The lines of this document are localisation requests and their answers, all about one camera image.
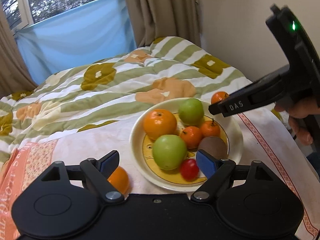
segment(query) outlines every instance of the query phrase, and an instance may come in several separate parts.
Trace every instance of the tangerine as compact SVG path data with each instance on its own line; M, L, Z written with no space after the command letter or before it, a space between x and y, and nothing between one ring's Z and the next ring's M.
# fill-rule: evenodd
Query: tangerine
M229 97L229 94L227 92L223 92L223 91L216 92L211 98L211 104L218 103L226 99L227 97Z
M130 185L127 172L120 166L110 175L108 181L123 195L127 192Z
M202 133L198 127L188 126L180 134L180 137L187 145L187 148L193 149L198 147L202 140Z
M148 113L143 120L143 129L152 140L165 134L175 134L176 128L176 118L165 109L155 109Z
M218 123L214 120L205 121L201 125L200 130L201 130L202 135L204 137L208 137L208 136L220 137L220 127L219 127Z

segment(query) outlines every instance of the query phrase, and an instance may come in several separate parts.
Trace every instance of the fruit bowl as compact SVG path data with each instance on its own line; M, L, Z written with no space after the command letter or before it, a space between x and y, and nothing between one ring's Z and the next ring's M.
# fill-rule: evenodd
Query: fruit bowl
M148 109L134 124L129 139L133 159L139 172L151 183L178 192L196 191L206 181L206 177L200 173L197 179L185 181L179 173L179 169L173 171L161 170L153 160L152 146L154 142L148 138L143 130L143 120L150 111L166 109L176 117L178 123L176 134L179 135L185 126L179 119L178 109L180 104L186 99L187 98L170 99ZM222 114L211 115L208 110L210 104L204 101L201 101L201 103L204 109L204 120L207 121L213 118L219 124L221 139L228 147L228 158L238 164L243 151L243 137L238 123L231 116L223 117ZM196 150L188 151L188 158L195 158L195 154Z

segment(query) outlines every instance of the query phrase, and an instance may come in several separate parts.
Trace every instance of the brown round object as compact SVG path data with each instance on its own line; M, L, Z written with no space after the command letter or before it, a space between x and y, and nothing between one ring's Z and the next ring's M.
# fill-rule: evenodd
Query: brown round object
M228 148L220 137L209 136L203 138L199 143L198 150L205 150L217 160L228 158Z

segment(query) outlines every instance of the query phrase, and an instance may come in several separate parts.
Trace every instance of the green apple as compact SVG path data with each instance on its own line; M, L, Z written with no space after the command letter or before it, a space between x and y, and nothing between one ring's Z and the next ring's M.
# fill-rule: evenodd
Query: green apple
M179 117L186 125L197 126L204 116L203 106L200 100L189 98L179 107Z
M162 135L153 144L152 155L161 169L166 171L174 170L186 158L187 146L177 135Z

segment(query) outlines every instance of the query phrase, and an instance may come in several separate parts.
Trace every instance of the metal screw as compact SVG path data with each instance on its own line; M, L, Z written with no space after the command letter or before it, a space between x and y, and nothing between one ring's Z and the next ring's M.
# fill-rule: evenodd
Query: metal screw
M193 194L196 199L207 199L210 195L205 191L198 191Z
M121 197L121 193L118 191L110 191L106 194L106 198L110 200L115 200Z

